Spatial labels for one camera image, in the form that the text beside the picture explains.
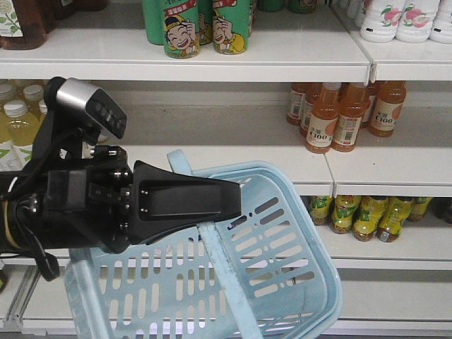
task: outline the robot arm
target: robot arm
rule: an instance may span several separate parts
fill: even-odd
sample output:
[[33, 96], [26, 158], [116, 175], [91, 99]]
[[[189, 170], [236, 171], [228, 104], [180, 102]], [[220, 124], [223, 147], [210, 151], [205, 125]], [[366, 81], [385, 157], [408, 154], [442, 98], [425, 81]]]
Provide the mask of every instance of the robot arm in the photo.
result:
[[108, 94], [76, 79], [53, 78], [48, 107], [21, 172], [0, 173], [0, 253], [35, 258], [46, 280], [59, 275], [45, 249], [98, 246], [120, 253], [203, 221], [241, 214], [238, 184], [127, 165], [118, 146], [96, 146], [82, 159], [82, 141], [122, 138], [126, 115]]

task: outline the cable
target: cable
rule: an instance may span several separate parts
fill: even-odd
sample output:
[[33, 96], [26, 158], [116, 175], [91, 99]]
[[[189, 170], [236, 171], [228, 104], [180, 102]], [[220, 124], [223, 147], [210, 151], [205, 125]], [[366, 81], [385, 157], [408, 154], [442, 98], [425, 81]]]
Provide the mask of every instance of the cable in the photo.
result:
[[71, 136], [81, 136], [83, 135], [83, 130], [77, 128], [77, 129], [70, 129], [66, 132], [63, 132], [59, 134], [50, 144], [50, 147], [46, 149], [44, 156], [40, 159], [40, 161], [36, 164], [34, 170], [30, 173], [30, 175], [27, 176], [27, 178], [21, 182], [16, 189], [13, 189], [12, 191], [5, 194], [2, 198], [2, 200], [13, 200], [15, 198], [18, 198], [21, 194], [24, 193], [24, 191], [27, 189], [28, 185], [32, 183], [38, 175], [41, 174], [42, 168], [45, 166], [48, 158], [52, 153], [55, 151], [55, 149], [58, 147], [61, 142], [66, 140], [67, 138]]

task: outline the cartoon face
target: cartoon face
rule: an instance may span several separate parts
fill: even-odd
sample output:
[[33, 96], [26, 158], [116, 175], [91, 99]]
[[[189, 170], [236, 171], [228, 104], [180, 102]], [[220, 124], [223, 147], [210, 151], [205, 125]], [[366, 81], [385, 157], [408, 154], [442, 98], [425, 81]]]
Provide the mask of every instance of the cartoon face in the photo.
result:
[[225, 30], [223, 29], [222, 22], [219, 19], [213, 20], [213, 40], [216, 44], [222, 44], [226, 39]]
[[175, 48], [184, 50], [189, 48], [191, 37], [184, 24], [176, 25], [167, 31], [167, 40]]

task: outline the bottle cap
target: bottle cap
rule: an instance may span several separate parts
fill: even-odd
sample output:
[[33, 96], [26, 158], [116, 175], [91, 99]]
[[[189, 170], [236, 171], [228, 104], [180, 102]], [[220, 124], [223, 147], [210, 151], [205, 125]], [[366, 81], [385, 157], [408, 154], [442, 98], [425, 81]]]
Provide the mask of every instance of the bottle cap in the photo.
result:
[[10, 83], [0, 85], [0, 100], [10, 100], [16, 95], [16, 88]]
[[14, 79], [13, 82], [16, 84], [17, 87], [27, 87], [33, 84], [33, 80], [28, 79]]
[[342, 83], [323, 83], [324, 88], [327, 90], [339, 90]]
[[10, 118], [17, 118], [28, 112], [27, 105], [23, 100], [7, 102], [4, 107], [6, 115]]
[[41, 85], [29, 85], [23, 89], [25, 99], [39, 101], [44, 95], [44, 88]]
[[47, 106], [44, 102], [44, 99], [40, 100], [40, 111], [41, 111], [41, 114], [47, 114]]

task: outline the plastic basket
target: plastic basket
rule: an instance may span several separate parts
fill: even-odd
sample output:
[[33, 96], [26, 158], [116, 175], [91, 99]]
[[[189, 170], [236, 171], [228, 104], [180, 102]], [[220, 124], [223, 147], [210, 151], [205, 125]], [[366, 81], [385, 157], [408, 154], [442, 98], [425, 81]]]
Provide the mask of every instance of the plastic basket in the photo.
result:
[[[169, 161], [191, 173], [182, 152]], [[329, 328], [340, 280], [290, 180], [264, 162], [193, 174], [239, 182], [243, 216], [122, 254], [70, 250], [79, 338], [315, 338]]]

